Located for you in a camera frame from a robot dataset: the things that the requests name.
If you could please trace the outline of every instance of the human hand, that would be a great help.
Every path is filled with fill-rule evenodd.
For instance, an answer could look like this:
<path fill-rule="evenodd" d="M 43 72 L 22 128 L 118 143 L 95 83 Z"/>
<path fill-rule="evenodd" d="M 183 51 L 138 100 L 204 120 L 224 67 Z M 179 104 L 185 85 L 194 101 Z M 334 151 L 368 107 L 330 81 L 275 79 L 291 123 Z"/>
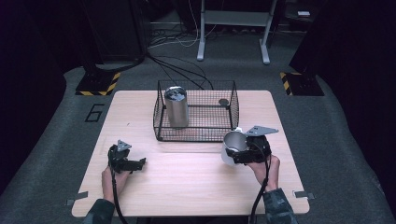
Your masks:
<path fill-rule="evenodd" d="M 125 187 L 126 179 L 131 172 L 129 171 L 121 171 L 121 173 L 115 173 L 116 183 L 117 183 L 117 194 L 120 195 L 122 190 Z M 114 194 L 113 194 L 113 182 L 111 177 L 110 167 L 107 166 L 106 169 L 102 172 L 102 190 L 103 190 L 103 198 L 108 200 L 111 203 L 114 203 Z"/>
<path fill-rule="evenodd" d="M 265 191 L 271 191 L 274 189 L 278 189 L 278 180 L 279 180 L 279 167 L 280 167 L 280 159 L 277 156 L 271 155 L 268 157 L 268 164 L 271 164 L 270 170 L 268 173 L 268 183 L 265 187 Z M 262 181 L 266 177 L 267 168 L 265 166 L 265 162 L 257 163 L 251 162 L 247 164 L 250 167 L 254 175 L 256 176 L 257 181 L 262 184 Z"/>

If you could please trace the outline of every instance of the black curtain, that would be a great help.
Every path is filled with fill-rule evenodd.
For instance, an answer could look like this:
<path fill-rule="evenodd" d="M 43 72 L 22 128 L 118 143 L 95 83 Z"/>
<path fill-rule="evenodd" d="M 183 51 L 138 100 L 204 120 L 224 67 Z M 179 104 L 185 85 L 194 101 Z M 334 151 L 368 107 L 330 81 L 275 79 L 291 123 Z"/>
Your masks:
<path fill-rule="evenodd" d="M 396 216 L 395 1 L 329 0 L 290 66 L 321 76 Z"/>

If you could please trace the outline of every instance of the sleeve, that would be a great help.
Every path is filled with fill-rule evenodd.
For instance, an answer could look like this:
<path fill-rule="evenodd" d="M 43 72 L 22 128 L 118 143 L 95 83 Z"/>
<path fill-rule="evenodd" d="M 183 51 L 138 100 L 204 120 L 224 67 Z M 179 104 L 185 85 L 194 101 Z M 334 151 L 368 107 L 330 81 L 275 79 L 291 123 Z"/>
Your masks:
<path fill-rule="evenodd" d="M 268 191 L 262 195 L 262 198 L 264 200 L 267 223 L 298 223 L 283 189 Z"/>
<path fill-rule="evenodd" d="M 91 210 L 85 216 L 83 224 L 110 224 L 114 213 L 114 204 L 105 200 L 98 199 Z"/>

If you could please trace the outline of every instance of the black wire basket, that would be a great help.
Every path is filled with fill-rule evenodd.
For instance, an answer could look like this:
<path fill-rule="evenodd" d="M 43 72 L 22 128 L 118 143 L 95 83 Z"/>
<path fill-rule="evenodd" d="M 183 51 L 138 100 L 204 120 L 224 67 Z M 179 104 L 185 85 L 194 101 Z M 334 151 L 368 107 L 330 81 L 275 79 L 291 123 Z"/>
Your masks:
<path fill-rule="evenodd" d="M 164 92 L 179 86 L 187 92 L 187 127 L 171 127 Z M 154 108 L 155 136 L 162 142 L 222 142 L 239 122 L 239 104 L 233 80 L 159 80 Z"/>

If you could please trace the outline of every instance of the metal cup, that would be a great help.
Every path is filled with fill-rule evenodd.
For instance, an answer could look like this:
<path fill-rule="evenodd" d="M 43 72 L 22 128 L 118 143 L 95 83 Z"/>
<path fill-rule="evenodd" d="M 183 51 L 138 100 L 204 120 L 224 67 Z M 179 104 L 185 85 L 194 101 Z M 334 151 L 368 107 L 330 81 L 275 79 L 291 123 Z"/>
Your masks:
<path fill-rule="evenodd" d="M 187 127 L 189 125 L 189 107 L 186 90 L 179 86 L 169 87 L 164 96 L 170 126 L 173 128 Z"/>
<path fill-rule="evenodd" d="M 226 149 L 232 151 L 245 151 L 248 149 L 247 136 L 242 133 L 242 129 L 236 128 L 235 131 L 226 133 L 223 138 L 221 159 L 228 165 L 235 166 L 233 158 L 227 155 Z"/>

